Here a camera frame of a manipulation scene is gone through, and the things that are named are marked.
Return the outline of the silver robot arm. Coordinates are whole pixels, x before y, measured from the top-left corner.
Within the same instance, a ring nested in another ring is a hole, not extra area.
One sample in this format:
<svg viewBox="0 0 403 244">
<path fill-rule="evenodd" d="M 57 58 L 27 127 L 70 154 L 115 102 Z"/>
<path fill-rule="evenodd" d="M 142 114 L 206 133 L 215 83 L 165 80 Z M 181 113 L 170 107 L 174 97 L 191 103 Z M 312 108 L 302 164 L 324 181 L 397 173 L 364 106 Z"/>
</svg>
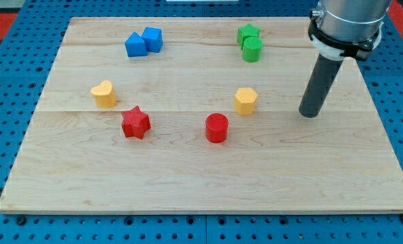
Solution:
<svg viewBox="0 0 403 244">
<path fill-rule="evenodd" d="M 308 36 L 324 58 L 365 61 L 382 39 L 391 0 L 319 0 L 310 10 Z"/>
</svg>

